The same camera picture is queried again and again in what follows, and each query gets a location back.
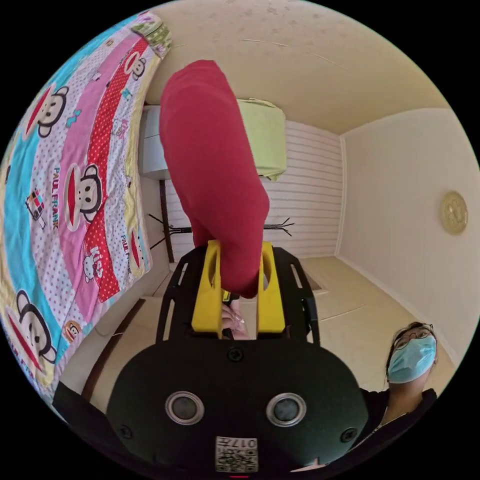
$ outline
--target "colorful blanket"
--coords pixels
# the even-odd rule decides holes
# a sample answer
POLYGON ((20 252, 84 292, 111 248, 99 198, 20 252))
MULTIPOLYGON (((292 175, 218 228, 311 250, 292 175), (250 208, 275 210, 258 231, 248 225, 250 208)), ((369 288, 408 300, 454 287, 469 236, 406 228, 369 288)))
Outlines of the colorful blanket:
POLYGON ((161 24, 149 42, 136 28, 145 17, 103 32, 52 76, 0 165, 1 324, 49 405, 83 338, 152 266, 138 132, 171 35, 161 24))

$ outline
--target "label sticker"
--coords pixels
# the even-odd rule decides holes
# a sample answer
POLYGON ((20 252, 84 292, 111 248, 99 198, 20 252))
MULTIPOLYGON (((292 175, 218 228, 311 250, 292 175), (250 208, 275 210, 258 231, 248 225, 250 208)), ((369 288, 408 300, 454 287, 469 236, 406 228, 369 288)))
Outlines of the label sticker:
POLYGON ((256 438, 218 436, 215 439, 215 466, 217 472, 258 472, 259 451, 256 438))

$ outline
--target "black jacket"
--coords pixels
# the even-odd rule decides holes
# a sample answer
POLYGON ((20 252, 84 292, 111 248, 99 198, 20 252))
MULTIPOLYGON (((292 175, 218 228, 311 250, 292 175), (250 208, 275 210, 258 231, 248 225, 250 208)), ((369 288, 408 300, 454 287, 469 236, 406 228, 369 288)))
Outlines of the black jacket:
POLYGON ((330 478, 350 470, 373 457, 420 420, 437 399, 437 394, 432 388, 425 390, 423 392, 423 400, 414 411, 387 423, 375 431, 385 415, 390 391, 367 391, 361 389, 361 392, 368 410, 366 425, 344 456, 321 469, 322 477, 324 476, 324 478, 330 478))

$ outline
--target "surgical mask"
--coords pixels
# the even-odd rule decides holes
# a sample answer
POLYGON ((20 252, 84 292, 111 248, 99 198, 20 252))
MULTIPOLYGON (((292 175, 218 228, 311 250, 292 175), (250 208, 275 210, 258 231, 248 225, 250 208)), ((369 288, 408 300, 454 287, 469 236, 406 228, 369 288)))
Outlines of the surgical mask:
POLYGON ((404 384, 417 379, 433 365, 436 353, 437 342, 433 335, 412 338, 404 348, 393 352, 388 366, 388 381, 404 384))

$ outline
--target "hand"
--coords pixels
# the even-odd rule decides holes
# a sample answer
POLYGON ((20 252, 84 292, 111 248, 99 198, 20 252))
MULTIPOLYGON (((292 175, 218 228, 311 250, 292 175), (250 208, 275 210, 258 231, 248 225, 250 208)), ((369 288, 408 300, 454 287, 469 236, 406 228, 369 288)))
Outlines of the hand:
POLYGON ((249 332, 245 320, 240 315, 239 303, 233 305, 233 308, 222 304, 221 306, 221 327, 222 329, 230 329, 234 340, 249 340, 249 332))

